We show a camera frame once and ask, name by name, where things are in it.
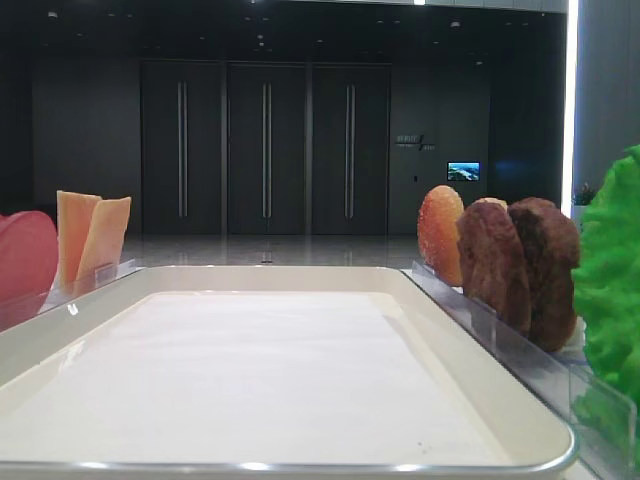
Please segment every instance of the metal door handle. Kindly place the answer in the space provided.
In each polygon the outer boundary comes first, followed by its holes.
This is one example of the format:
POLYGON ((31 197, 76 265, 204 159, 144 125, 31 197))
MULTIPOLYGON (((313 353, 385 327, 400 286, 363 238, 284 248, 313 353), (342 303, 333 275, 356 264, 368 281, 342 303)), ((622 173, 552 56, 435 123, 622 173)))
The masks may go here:
POLYGON ((349 154, 351 151, 351 86, 347 86, 347 109, 346 109, 346 120, 345 120, 345 133, 344 133, 344 218, 349 220, 349 172, 351 170, 349 165, 349 154))
POLYGON ((350 199, 349 199, 349 220, 353 218, 355 204, 355 177, 356 177, 356 86, 351 85, 351 173, 350 199))
POLYGON ((262 84, 262 218, 267 218, 267 84, 262 84))
POLYGON ((182 82, 178 82, 178 216, 182 218, 184 216, 184 196, 183 196, 183 169, 182 162, 184 155, 184 137, 183 137, 183 90, 182 82))
POLYGON ((268 156, 268 172, 267 172, 267 178, 268 178, 268 182, 267 182, 267 186, 268 189, 267 191, 269 192, 269 197, 267 199, 267 208, 268 208, 268 215, 267 218, 271 218, 271 214, 273 213, 273 202, 272 202, 272 194, 273 194, 273 130, 271 128, 272 123, 273 123, 273 113, 271 110, 271 84, 269 83, 267 86, 267 102, 268 102, 268 111, 269 111, 269 116, 268 116, 268 129, 269 129, 269 156, 268 156))
POLYGON ((182 179, 184 186, 182 187, 183 208, 182 213, 185 217, 189 216, 189 84, 182 82, 182 125, 184 136, 182 139, 182 148, 184 154, 182 156, 182 179))

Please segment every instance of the glossy floor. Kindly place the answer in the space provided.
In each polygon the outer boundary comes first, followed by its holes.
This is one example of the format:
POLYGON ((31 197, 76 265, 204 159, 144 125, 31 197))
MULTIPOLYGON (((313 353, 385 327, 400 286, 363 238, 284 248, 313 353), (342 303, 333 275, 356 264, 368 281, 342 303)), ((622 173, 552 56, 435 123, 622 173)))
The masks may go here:
POLYGON ((122 260, 159 265, 343 265, 410 268, 417 240, 356 236, 157 236, 127 239, 122 260))

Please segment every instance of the dark gray door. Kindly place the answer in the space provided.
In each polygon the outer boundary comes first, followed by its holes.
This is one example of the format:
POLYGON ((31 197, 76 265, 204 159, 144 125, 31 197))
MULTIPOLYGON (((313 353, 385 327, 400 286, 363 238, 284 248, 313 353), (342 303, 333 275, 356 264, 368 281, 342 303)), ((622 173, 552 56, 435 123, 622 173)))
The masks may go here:
POLYGON ((388 71, 316 68, 313 85, 313 233, 385 234, 388 71))
POLYGON ((229 233, 304 233, 305 73, 229 68, 229 233))
POLYGON ((220 233, 219 67, 145 63, 142 98, 144 233, 220 233))

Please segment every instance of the white tray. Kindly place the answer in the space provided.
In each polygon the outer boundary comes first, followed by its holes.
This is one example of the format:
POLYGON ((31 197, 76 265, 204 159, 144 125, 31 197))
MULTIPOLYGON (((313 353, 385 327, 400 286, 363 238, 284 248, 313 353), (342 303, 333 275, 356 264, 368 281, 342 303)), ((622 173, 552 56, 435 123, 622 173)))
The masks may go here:
POLYGON ((389 269, 145 269, 1 334, 0 365, 0 479, 558 479, 576 458, 389 269))

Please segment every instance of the logo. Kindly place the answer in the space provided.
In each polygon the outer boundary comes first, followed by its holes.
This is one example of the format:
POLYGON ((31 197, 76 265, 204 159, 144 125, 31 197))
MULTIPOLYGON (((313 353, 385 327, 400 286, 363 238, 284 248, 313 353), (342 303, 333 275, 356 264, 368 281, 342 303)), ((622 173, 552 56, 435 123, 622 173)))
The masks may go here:
POLYGON ((424 135, 398 135, 395 142, 396 147, 413 148, 418 147, 418 151, 431 152, 436 149, 433 143, 425 143, 424 135))

